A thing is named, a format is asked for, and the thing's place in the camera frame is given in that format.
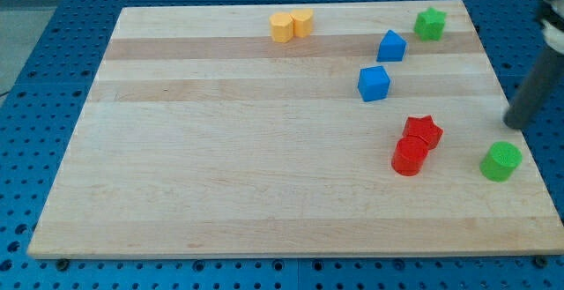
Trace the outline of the white black tool holder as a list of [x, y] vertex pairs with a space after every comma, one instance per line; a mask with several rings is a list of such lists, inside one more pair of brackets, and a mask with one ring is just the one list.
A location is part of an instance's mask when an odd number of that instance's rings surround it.
[[563, 53], [563, 0], [542, 0], [537, 10], [546, 44]]

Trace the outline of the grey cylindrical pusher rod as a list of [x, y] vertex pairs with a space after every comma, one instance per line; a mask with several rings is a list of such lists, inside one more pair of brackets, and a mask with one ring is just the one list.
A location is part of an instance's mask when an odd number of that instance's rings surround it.
[[503, 116], [513, 130], [523, 130], [563, 78], [563, 54], [545, 45]]

